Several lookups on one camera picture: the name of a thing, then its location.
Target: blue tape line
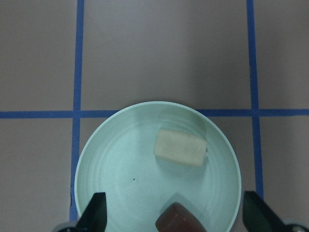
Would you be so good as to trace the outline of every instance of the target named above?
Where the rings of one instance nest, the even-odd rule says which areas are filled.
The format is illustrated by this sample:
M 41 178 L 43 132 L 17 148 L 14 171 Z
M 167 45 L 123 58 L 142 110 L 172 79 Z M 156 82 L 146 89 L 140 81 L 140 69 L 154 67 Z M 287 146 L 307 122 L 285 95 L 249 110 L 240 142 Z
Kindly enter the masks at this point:
M 253 0 L 247 0 L 251 108 L 259 108 Z
M 250 66 L 250 93 L 251 108 L 259 114 L 258 82 L 256 67 L 256 47 L 255 47 L 255 28 L 254 28 L 254 6 L 253 0 L 247 0 L 247 25 L 248 25 L 248 44 L 249 44 L 249 66 Z M 261 152 L 260 118 L 252 116 L 253 130 L 253 150 L 255 167 L 255 188 L 256 192 L 263 199 L 263 170 Z
M 79 159 L 79 135 L 81 123 L 81 92 L 82 92 L 82 62 L 83 62 L 83 33 L 84 33 L 84 0 L 77 1 L 76 41 L 75 41 L 75 70 L 73 96 L 72 124 L 72 155 L 71 155 L 71 206 L 70 221 L 77 220 L 77 208 L 74 195 L 75 172 Z
M 261 134 L 260 134 L 260 118 L 252 117 L 253 129 L 253 152 L 254 152 L 254 170 L 255 170 L 255 188 L 257 194 L 263 199 L 263 164 L 261 151 Z
M 282 117 L 309 116 L 309 109 L 197 109 L 207 117 Z M 0 119 L 14 118 L 94 118 L 110 117 L 118 110 L 82 110 L 82 111 L 0 111 Z
M 118 110 L 83 110 L 81 111 L 81 117 L 110 117 L 117 112 Z
M 222 109 L 222 110 L 204 110 L 204 109 L 199 109 L 197 110 L 201 114 L 207 117 L 211 116 L 220 116 L 220 117 L 234 117 L 234 116 L 239 116 L 239 117 L 250 117 L 252 116 L 252 110 L 248 109 Z
M 74 195 L 74 180 L 79 158 L 79 135 L 80 135 L 80 118 L 73 118 L 72 126 L 72 157 L 71 157 L 71 204 L 70 204 L 70 221 L 77 220 L 77 208 Z
M 72 118 L 72 111 L 7 111 L 0 118 Z
M 260 109 L 259 114 L 264 117 L 308 116 L 309 109 Z
M 76 39 L 75 39 L 75 70 L 74 70 L 74 102 L 73 110 L 81 110 L 82 62 L 84 33 L 84 0 L 77 1 Z

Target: white soap bar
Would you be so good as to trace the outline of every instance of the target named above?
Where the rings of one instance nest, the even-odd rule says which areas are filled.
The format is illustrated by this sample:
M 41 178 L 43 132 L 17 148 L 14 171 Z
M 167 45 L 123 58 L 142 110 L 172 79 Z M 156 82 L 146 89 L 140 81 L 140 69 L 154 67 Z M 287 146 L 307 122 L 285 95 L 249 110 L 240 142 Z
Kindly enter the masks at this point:
M 193 134 L 160 129 L 154 146 L 154 154 L 158 157 L 184 165 L 201 166 L 207 142 Z

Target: floor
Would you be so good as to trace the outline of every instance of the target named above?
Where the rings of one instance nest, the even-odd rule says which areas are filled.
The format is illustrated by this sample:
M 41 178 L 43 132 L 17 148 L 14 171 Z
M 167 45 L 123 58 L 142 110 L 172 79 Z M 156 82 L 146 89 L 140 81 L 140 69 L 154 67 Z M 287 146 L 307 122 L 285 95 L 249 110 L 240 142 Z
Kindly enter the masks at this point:
M 1 1 L 0 231 L 75 220 L 83 146 L 106 118 L 143 101 L 209 117 L 234 148 L 243 190 L 309 226 L 308 8 L 303 0 Z M 241 210 L 232 231 L 246 231 Z

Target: brown object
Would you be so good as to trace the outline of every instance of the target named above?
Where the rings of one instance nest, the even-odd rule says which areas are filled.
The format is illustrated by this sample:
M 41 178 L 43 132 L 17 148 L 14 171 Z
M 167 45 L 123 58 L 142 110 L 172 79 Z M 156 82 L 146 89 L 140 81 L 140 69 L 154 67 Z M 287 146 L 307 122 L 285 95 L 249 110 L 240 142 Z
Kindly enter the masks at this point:
M 197 218 L 178 202 L 160 215 L 155 226 L 160 232 L 207 232 Z

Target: bowl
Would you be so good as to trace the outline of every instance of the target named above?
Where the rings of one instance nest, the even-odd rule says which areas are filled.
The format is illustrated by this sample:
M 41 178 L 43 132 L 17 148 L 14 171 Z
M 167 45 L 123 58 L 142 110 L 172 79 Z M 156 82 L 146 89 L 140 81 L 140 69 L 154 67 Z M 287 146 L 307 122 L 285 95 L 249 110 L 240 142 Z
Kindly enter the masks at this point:
M 161 128 L 208 142 L 201 167 L 153 154 Z M 95 192 L 105 192 L 105 232 L 156 232 L 155 221 L 173 202 L 186 207 L 208 232 L 230 231 L 239 210 L 241 177 L 235 152 L 221 130 L 187 106 L 150 101 L 106 119 L 83 148 L 75 174 L 81 215 Z

